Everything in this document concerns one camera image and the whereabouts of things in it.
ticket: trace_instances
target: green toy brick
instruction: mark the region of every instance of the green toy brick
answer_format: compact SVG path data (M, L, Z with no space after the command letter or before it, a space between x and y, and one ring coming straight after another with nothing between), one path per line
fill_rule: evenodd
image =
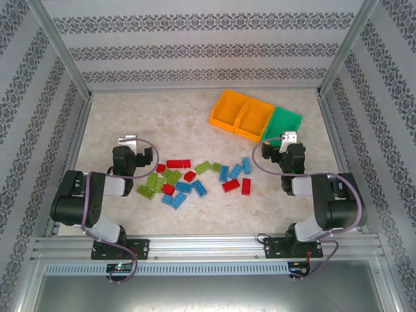
M217 162L213 164L213 167L211 168L213 172L219 173L221 170L221 164L218 164Z
M162 173L162 176L164 176L165 178L169 178L170 177L170 175L172 174L172 171L171 170L169 170L169 169L166 169L163 173Z
M195 171L197 174L202 174L205 171L207 171L208 169L210 169L211 165L209 164L209 162L205 161L203 163L201 163L199 166L195 167Z
M144 187L143 185L138 188L137 192L143 197L146 197L148 200L151 200L155 195L154 191Z
M176 182L178 182L179 179L181 179L181 177L182 173L180 173L179 171L173 171L172 174L169 175L169 178L166 180L166 183L174 186Z
M158 177L156 179L156 184L155 184L155 188L153 189L153 191L155 193L161 193L165 181L166 179L164 177Z
M151 189L155 187L156 180L157 180L157 174L156 173L150 174L148 177L148 182L146 183L146 187L151 188Z

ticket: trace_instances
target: orange bin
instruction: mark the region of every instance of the orange bin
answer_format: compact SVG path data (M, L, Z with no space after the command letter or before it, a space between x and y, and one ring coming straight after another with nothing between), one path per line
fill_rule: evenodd
M231 90L225 90L214 106L209 123L260 142L275 106Z

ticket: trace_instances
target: striped wall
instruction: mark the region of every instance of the striped wall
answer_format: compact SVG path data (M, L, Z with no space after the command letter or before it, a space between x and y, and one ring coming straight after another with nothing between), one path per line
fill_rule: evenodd
M363 0L45 0L89 87L318 87Z
M416 311L416 1L382 0L326 94L406 311Z
M83 107L24 0L0 1L0 311L42 236Z

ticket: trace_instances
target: purple cable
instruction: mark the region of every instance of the purple cable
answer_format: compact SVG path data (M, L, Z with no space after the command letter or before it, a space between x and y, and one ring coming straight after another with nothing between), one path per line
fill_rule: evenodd
M143 177L147 177L153 171L156 170L156 167L159 164L159 152L157 151L156 146L154 146L149 141L143 140L142 138L127 138L127 139L121 140L120 142L129 142L129 141L140 141L140 142L145 142L145 143L149 144L155 150L155 153L156 153L156 164L155 164L155 166L148 173L143 174L143 175L138 175L138 176L135 176L135 177L126 177L126 176L123 176L123 175L110 175L110 174L107 174L107 176L109 176L109 177L120 177L120 178L123 178L123 179L140 179L140 178L143 178ZM122 245L119 245L119 244L116 244L114 242L109 242L107 240L101 239L101 238L99 238L99 237L97 237L97 236L95 236L95 235L86 231L85 222L86 222L86 218L87 218L87 215L88 215L88 201L89 201L89 198L90 198L91 173L92 172L89 172L88 175L86 176L84 213L83 213L83 221L81 222L81 229L85 233L86 236L94 239L95 241L102 242L104 244L119 248L121 250L124 250L125 252L130 253L133 256L133 259L132 259L131 262L132 263L134 262L135 268L130 273L130 275L128 275L125 279L123 279L122 281L114 281L113 279L111 279L111 276L114 273L114 271L110 272L110 275L109 275L110 283L117 283L119 285L121 283L124 283L124 282L130 280L136 274L137 266L138 266L137 256L129 248L126 248L126 247L124 247Z
M281 137L278 137L278 138L268 138L268 139L266 139L266 140L262 140L262 141L260 141L259 143L257 143L255 146L254 146L254 149L253 149L253 152L252 152L252 159L253 159L253 163L256 165L256 167L258 167L258 169L260 169L261 171L263 171L263 172L266 172L267 174L272 174L272 175L275 175L275 176L287 176L287 177L310 177L310 176L312 176L313 174L284 174L283 172L273 172L273 171L269 171L269 170L266 170L266 169L264 169L262 166L260 166L258 163L257 163L257 161L255 160L255 157L254 157L254 153L255 153L255 151L256 151L256 149L262 144L262 143L264 143L264 142L268 142L268 141L276 141L276 140L283 140L283 138L281 138ZM337 234L337 233L344 233L344 232L348 232L348 231L350 231L351 229L354 229L358 224L359 224L359 221L361 220L361 215L362 215L362 213L363 213L363 208L362 208L362 206L361 206L361 200L360 200L360 198L359 198L359 195L358 195L358 192L355 190L355 188L351 185L351 183L349 183L345 178L343 178L343 177L341 177L340 175L338 175L338 174L334 174L334 173L332 173L332 172L325 172L325 173L321 173L321 174L326 174L326 175L328 175L328 176L332 176L332 177L336 177L337 179L339 179L340 181L342 181L350 190L351 190L351 192L352 192L352 194L354 195L354 198L355 198L355 200L356 200L356 202L357 202L357 217L356 217L356 219L354 220L354 222L350 225L350 226L348 226L347 228L345 228L345 229L335 229L335 230L333 230L333 231L329 231L329 232L327 232L327 233L323 233L323 234L321 234L321 235L319 235L317 238L316 238L316 240L319 242L319 240L321 240L321 239L323 239L323 238L325 238L325 237L328 237L328 236L332 236L333 234ZM337 252L337 250L338 250L338 247L339 247L339 244L338 244L338 242L336 241L336 240L330 240L330 239L328 239L328 240L324 240L324 242L333 242L333 243L335 243L335 248L334 248L334 250L333 250L333 252L325 259L325 261L324 262L322 262L312 273L310 273L310 275L312 275L313 273L316 273L316 272L318 272L319 270L321 270L321 268L333 257L333 255ZM298 278L301 278L301 276L299 275L299 274L295 274L295 273L291 273L292 275L295 275L295 276L297 276Z

